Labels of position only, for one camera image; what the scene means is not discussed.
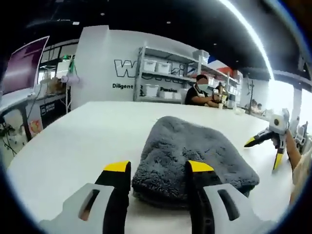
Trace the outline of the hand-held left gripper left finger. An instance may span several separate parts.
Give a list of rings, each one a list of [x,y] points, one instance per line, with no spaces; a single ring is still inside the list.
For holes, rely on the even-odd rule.
[[[60,214],[39,226],[47,234],[123,234],[130,188],[130,161],[108,164],[95,183],[78,189]]]

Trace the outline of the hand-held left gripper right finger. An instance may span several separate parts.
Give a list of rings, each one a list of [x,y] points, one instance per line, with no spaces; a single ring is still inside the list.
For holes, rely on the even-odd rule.
[[[261,220],[250,201],[231,184],[223,184],[213,167],[185,163],[186,194],[194,234],[267,234],[270,221]]]

